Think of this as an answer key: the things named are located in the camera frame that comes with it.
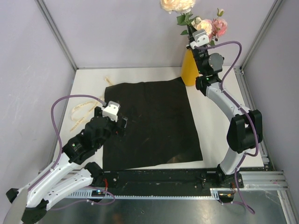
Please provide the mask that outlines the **cream printed ribbon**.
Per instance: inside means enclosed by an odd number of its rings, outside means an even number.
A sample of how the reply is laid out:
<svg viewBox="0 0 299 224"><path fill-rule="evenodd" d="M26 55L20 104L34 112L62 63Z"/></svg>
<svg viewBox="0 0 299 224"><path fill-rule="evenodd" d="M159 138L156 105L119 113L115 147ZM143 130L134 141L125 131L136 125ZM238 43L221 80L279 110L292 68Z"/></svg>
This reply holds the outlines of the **cream printed ribbon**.
<svg viewBox="0 0 299 224"><path fill-rule="evenodd" d="M74 124L69 129L69 133L74 132L78 127L80 127L81 124L86 124L90 114L93 112L95 107L99 105L99 101L90 99L73 107L71 110L70 118Z"/></svg>

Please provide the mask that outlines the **black wrapping paper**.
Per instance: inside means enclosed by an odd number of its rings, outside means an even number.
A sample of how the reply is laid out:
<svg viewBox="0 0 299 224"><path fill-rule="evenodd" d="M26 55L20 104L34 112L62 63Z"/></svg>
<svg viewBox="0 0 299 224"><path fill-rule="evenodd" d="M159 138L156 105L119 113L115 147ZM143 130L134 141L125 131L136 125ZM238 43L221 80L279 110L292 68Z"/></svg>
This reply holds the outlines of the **black wrapping paper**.
<svg viewBox="0 0 299 224"><path fill-rule="evenodd" d="M119 103L119 116L128 119L124 136L103 146L105 171L203 159L181 78L117 84L105 89L104 99Z"/></svg>

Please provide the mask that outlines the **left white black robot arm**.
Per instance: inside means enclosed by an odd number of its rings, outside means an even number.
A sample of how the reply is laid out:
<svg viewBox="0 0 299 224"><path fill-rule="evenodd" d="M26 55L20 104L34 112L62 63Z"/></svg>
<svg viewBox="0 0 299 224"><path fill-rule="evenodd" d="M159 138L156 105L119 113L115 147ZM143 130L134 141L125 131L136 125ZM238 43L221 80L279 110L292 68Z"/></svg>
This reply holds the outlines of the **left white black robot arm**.
<svg viewBox="0 0 299 224"><path fill-rule="evenodd" d="M121 135L127 118L118 117L120 105L110 101L85 128L62 148L57 159L33 181L20 189L10 189L6 196L11 208L5 216L6 224L35 224L55 204L84 187L97 187L103 182L103 170L96 162L82 165L113 135Z"/></svg>

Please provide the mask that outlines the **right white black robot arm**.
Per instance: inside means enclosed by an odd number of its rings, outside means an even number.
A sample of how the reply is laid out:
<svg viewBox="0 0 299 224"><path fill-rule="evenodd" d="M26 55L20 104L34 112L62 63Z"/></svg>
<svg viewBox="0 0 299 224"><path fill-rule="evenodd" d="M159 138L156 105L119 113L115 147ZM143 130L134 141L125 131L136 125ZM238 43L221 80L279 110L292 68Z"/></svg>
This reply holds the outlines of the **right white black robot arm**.
<svg viewBox="0 0 299 224"><path fill-rule="evenodd" d="M200 74L196 78L196 89L212 100L230 122L227 133L229 148L213 179L216 185L227 187L238 180L237 174L244 159L258 155L259 143L263 140L262 114L238 103L224 87L224 79L218 76L222 72L224 58L219 53L209 54L208 50L215 46L209 45L206 31L189 25L187 33L187 49L192 52Z"/></svg>

